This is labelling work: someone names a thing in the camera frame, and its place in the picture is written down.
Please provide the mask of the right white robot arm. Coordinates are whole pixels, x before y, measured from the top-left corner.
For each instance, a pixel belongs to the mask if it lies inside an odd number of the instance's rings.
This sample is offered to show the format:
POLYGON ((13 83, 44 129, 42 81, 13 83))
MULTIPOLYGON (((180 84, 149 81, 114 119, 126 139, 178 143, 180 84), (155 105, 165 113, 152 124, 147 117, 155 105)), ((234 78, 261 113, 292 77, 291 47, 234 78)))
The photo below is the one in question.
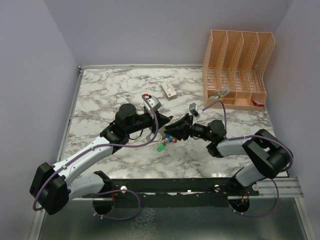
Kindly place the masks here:
POLYGON ((230 191, 236 196, 246 192, 254 182, 274 179, 293 164, 292 152, 265 129, 253 135, 227 138, 221 120, 201 125, 194 123, 194 117, 187 113, 180 120, 166 126, 164 132, 179 141, 189 137, 209 141, 206 148, 214 158, 248 156, 251 164, 236 172, 228 183, 230 191))

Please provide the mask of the green key tag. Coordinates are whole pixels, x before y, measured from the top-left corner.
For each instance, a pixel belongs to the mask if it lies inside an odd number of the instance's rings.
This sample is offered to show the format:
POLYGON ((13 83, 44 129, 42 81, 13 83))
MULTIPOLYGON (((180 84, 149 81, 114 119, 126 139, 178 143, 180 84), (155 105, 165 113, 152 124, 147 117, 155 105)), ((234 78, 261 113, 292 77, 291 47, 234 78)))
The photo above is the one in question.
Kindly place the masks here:
POLYGON ((165 143, 162 143, 161 145, 159 145, 159 147, 157 148, 157 151, 158 152, 162 152, 166 147, 166 144, 165 143))

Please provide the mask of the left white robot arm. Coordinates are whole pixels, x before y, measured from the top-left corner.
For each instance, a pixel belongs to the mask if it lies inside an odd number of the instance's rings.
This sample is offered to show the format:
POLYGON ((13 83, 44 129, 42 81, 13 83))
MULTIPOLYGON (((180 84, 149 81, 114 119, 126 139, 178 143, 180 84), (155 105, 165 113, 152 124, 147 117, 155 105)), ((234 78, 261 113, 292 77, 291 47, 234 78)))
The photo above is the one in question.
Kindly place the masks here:
POLYGON ((144 129, 157 134, 171 120, 171 116, 159 113, 157 107, 149 108, 147 103, 143 114, 138 114, 131 103, 121 105, 114 121, 92 143, 55 165, 44 162, 38 166, 29 190, 34 197, 33 210, 45 210, 49 215, 59 212, 70 200, 70 186, 81 173, 121 148, 129 148, 130 134, 144 129))

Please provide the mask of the large grey keyring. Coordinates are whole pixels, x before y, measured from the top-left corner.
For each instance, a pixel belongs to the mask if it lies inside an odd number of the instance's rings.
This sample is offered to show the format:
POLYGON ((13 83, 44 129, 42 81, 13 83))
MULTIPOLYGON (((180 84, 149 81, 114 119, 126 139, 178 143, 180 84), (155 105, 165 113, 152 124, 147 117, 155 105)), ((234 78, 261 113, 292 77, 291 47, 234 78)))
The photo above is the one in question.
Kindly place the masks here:
POLYGON ((166 135, 165 135, 165 128, 161 127, 157 134, 154 134, 152 132, 150 132, 147 136, 146 136, 146 140, 150 141, 152 138, 154 138, 154 142, 162 142, 166 139, 166 135))

